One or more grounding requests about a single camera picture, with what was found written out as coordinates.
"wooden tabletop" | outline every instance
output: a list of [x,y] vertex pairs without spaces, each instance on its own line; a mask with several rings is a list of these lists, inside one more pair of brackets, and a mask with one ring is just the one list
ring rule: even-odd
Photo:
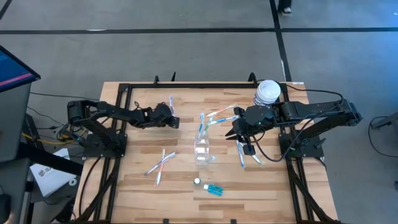
[[[119,82],[106,82],[101,100],[115,104]],[[304,89],[304,85],[295,85]],[[233,103],[242,108],[250,105],[256,89],[231,88],[136,88],[133,89],[130,110],[134,101],[141,107],[155,107],[174,97],[175,115],[180,117],[179,129],[137,129],[127,126],[128,144],[126,155],[121,159],[118,187],[113,208],[112,223],[161,223],[169,218],[171,223],[295,223],[292,196],[286,164],[266,160],[259,151],[257,156],[264,161],[260,166],[251,157],[245,156],[246,168],[239,163],[234,141],[225,140],[231,122],[209,128],[210,154],[216,156],[211,164],[198,167],[193,156],[193,140],[200,124],[200,113],[205,114]],[[308,103],[304,91],[289,89],[291,101]],[[225,111],[217,118],[233,115]],[[260,144],[267,155],[280,157],[277,135],[279,129],[267,131]],[[166,154],[177,155],[163,167],[162,181],[154,186],[157,171],[145,177],[144,172],[153,167]],[[81,179],[84,180],[95,159],[85,161]],[[315,159],[304,159],[310,193],[332,218],[337,218],[325,168]],[[99,161],[88,179],[83,196],[83,210],[98,192],[103,159]],[[224,188],[223,196],[209,194],[193,184],[194,178],[205,184]],[[80,183],[75,202],[75,214],[83,181]],[[104,197],[101,218],[105,217],[108,193]],[[306,214],[302,206],[302,216]]]

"computer screen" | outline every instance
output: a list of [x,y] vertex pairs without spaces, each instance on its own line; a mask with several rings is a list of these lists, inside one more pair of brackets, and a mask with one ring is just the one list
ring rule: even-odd
[[0,92],[38,79],[40,75],[0,46]]

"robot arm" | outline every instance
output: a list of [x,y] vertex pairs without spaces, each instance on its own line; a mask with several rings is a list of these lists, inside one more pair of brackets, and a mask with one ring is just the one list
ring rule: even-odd
[[150,107],[126,110],[104,101],[80,100],[68,103],[68,122],[72,126],[84,127],[92,134],[83,139],[65,129],[63,134],[77,140],[85,148],[88,157],[122,157],[126,148],[127,136],[118,134],[112,128],[106,128],[97,121],[98,118],[114,118],[127,121],[136,128],[165,127],[178,128],[180,118],[172,116],[165,103],[159,103],[155,109]]
[[234,112],[239,118],[233,121],[233,128],[226,136],[229,136],[227,139],[246,143],[245,155],[256,153],[249,137],[272,128],[294,127],[304,119],[324,118],[302,132],[297,139],[297,142],[302,142],[336,126],[355,126],[362,120],[354,105],[347,100],[307,105],[294,101],[281,102],[250,106],[246,111],[235,108]]

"cable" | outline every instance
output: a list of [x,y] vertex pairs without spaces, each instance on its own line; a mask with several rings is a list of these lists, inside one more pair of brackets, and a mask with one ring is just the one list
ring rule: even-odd
[[122,113],[122,112],[118,112],[118,113],[115,113],[114,115],[108,116],[105,120],[103,120],[103,121],[101,122],[101,124],[104,124],[107,120],[109,120],[110,118],[115,117],[116,115],[118,115],[118,114],[120,114],[120,113]]
[[314,119],[317,119],[317,118],[321,117],[322,115],[324,115],[325,113],[327,113],[327,112],[329,112],[329,111],[335,109],[336,107],[337,107],[337,106],[333,106],[333,107],[331,107],[330,109],[328,109],[327,111],[324,111],[324,112],[322,112],[322,113],[318,113],[318,115],[316,115],[315,117],[309,119],[309,120],[304,124],[304,126],[300,129],[300,131],[298,132],[298,134],[296,134],[296,137],[293,139],[293,141],[290,143],[290,145],[287,147],[286,151],[283,153],[283,155],[282,155],[279,159],[271,159],[270,157],[268,157],[268,156],[264,153],[264,151],[261,149],[260,144],[258,143],[258,140],[256,139],[256,137],[253,136],[254,141],[256,142],[257,147],[260,149],[262,155],[263,155],[266,159],[268,159],[269,161],[272,161],[272,162],[280,162],[280,161],[287,155],[287,153],[292,149],[292,146],[294,145],[294,143],[297,141],[297,139],[299,138],[299,136],[303,133],[304,128],[307,127],[307,125],[308,125],[311,121],[313,121]]
[[264,135],[266,134],[266,131],[265,130],[262,130],[262,135],[261,135],[261,137],[257,140],[257,141],[260,141],[261,139],[262,139],[262,137],[264,137]]
[[[24,136],[25,138],[33,139],[33,137],[28,135],[28,134],[22,133],[21,135]],[[66,145],[66,144],[72,143],[75,140],[71,140],[71,141],[68,141],[68,142],[50,142],[50,141],[38,139],[38,141],[42,142],[42,143],[46,143],[46,144],[53,144],[53,145]]]
[[311,90],[311,89],[305,89],[305,90],[301,90],[299,88],[293,87],[291,85],[286,84],[288,87],[297,90],[297,91],[313,91],[313,92],[317,92],[317,93],[330,93],[330,94],[334,94],[334,95],[338,95],[341,98],[340,104],[343,104],[344,102],[344,97],[341,93],[337,93],[335,91],[327,91],[327,90]]
[[81,188],[80,200],[79,200],[79,217],[81,216],[81,204],[82,204],[82,201],[83,201],[83,193],[85,192],[87,180],[88,180],[88,178],[89,178],[91,172],[93,171],[95,165],[98,163],[98,161],[100,161],[100,159],[101,159],[101,158],[99,157],[97,160],[95,160],[94,164],[91,166],[90,170],[89,170],[88,173],[87,173],[86,179],[85,179],[85,181],[84,181],[84,183],[83,183],[83,187]]
[[[79,136],[82,136],[86,131],[87,131],[87,129],[84,129],[83,132]],[[28,135],[28,134],[21,133],[21,135],[24,136],[25,138],[33,139],[33,137]],[[53,145],[67,145],[67,144],[71,144],[75,140],[70,140],[70,141],[67,141],[67,142],[51,142],[51,141],[46,141],[46,140],[43,140],[43,139],[38,139],[38,141],[42,142],[42,143],[46,143],[46,144],[53,144]]]
[[72,126],[72,134],[74,134],[75,132],[81,131],[83,129],[83,127],[79,127],[77,130],[75,130],[75,126]]
[[[45,135],[43,135],[43,134],[40,134],[39,135],[40,137],[45,137],[45,138],[50,138],[50,139],[54,139],[54,140],[57,140],[57,141],[61,141],[61,140],[59,140],[59,139],[57,139],[57,138],[53,138],[53,137],[50,137],[50,136],[45,136]],[[69,144],[72,144],[72,145],[75,145],[75,146],[80,146],[79,144],[74,144],[74,143],[69,143]]]
[[326,171],[328,170],[328,168],[326,167],[325,162],[323,162],[320,157],[315,157],[315,159],[318,160],[320,163],[322,163],[322,165],[325,167]]
[[37,110],[35,110],[35,109],[31,108],[30,106],[28,106],[28,108],[29,108],[29,109],[31,109],[32,111],[34,111],[35,113],[37,113],[37,114],[38,114],[38,115],[40,115],[40,116],[43,116],[43,117],[49,118],[49,119],[51,119],[52,121],[54,121],[54,122],[56,122],[56,123],[58,123],[58,124],[61,124],[61,125],[63,125],[63,123],[61,123],[61,122],[59,122],[59,121],[56,121],[56,120],[54,120],[53,118],[51,118],[51,117],[50,117],[50,116],[48,116],[48,115],[44,115],[44,114],[41,114],[41,113],[37,112]]
[[50,203],[50,202],[46,202],[45,200],[43,200],[43,202],[46,203],[47,205],[58,205],[58,203],[60,203],[61,201],[62,201],[62,199],[58,200],[58,202]]
[[92,98],[87,98],[87,97],[82,97],[82,96],[54,95],[54,94],[35,93],[35,92],[31,92],[30,94],[41,95],[41,96],[53,96],[53,97],[76,98],[76,99],[84,99],[84,100],[95,100],[95,101],[99,101],[99,99],[92,99]]
[[62,127],[62,125],[60,125],[60,126],[51,126],[51,127],[47,127],[47,128],[36,128],[36,129],[37,130],[46,130],[46,129],[55,130],[55,129],[60,128],[60,127]]
[[371,143],[373,149],[374,149],[377,153],[379,153],[380,155],[387,156],[387,157],[398,158],[398,156],[387,155],[387,154],[384,154],[384,153],[378,151],[378,150],[376,149],[376,147],[374,147],[374,144],[373,144],[373,142],[372,142],[372,138],[371,138],[371,125],[372,125],[373,121],[374,121],[375,119],[386,118],[386,117],[387,117],[387,116],[378,116],[378,117],[373,118],[373,119],[371,120],[371,122],[369,122],[369,126],[368,126],[368,137],[369,137],[369,142]]

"person's foot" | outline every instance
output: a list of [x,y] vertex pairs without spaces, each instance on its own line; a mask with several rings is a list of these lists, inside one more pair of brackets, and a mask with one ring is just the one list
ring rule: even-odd
[[290,7],[284,8],[284,10],[282,10],[282,15],[283,16],[291,16],[292,15],[292,9]]

